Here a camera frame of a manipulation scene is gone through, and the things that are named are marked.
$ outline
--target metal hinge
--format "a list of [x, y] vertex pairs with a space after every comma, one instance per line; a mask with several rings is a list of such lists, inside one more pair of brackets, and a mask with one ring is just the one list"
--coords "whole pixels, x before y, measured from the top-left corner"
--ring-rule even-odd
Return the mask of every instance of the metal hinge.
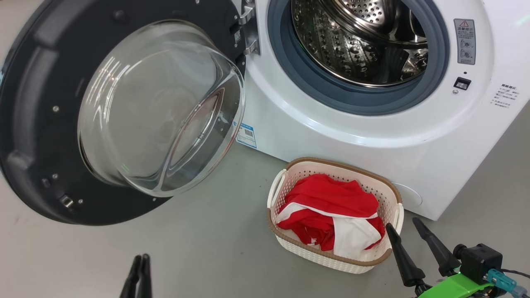
[[256, 0], [243, 1], [243, 14], [239, 18], [239, 25], [241, 25], [242, 30], [245, 33], [245, 55], [261, 55], [260, 36], [258, 33], [258, 18], [256, 14], [255, 1]]

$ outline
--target cable connector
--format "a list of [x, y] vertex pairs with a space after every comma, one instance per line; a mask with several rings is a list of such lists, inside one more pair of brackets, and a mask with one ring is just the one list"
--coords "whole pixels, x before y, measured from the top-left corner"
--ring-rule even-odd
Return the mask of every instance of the cable connector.
[[488, 274], [484, 276], [484, 280], [493, 284], [497, 288], [505, 290], [514, 298], [523, 298], [526, 296], [526, 293], [528, 293], [525, 288], [518, 286], [515, 280], [495, 269], [490, 269]]

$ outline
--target laundry basket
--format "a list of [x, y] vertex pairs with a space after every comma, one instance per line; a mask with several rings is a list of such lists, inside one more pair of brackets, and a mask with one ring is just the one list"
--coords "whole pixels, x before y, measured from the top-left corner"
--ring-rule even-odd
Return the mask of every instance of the laundry basket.
[[285, 196], [298, 180], [313, 174], [326, 174], [337, 181], [357, 180], [361, 187], [375, 195], [379, 201], [379, 216], [384, 224], [391, 223], [398, 233], [403, 226], [403, 205], [398, 190], [385, 178], [349, 165], [327, 160], [304, 157], [287, 165], [278, 173], [269, 191], [267, 218], [278, 242], [288, 251], [317, 264], [354, 274], [361, 274], [382, 263], [392, 254], [392, 246], [385, 233], [382, 241], [369, 250], [364, 250], [358, 260], [334, 255], [332, 252], [305, 245], [292, 231], [278, 227], [276, 217]]

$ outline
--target green bracket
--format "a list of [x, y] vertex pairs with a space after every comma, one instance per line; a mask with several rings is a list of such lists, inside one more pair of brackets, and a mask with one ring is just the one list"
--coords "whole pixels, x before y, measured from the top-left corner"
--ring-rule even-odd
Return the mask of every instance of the green bracket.
[[493, 285], [478, 285], [459, 273], [425, 291], [419, 298], [466, 298], [490, 286]]

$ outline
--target red and white garment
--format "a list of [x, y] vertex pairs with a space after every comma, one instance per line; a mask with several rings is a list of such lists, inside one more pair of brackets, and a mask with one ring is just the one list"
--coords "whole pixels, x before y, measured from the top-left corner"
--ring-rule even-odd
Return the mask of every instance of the red and white garment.
[[336, 256], [359, 259], [385, 233], [377, 215], [379, 202], [356, 181], [335, 181], [315, 174], [297, 182], [276, 217], [278, 227], [292, 230], [304, 244]]

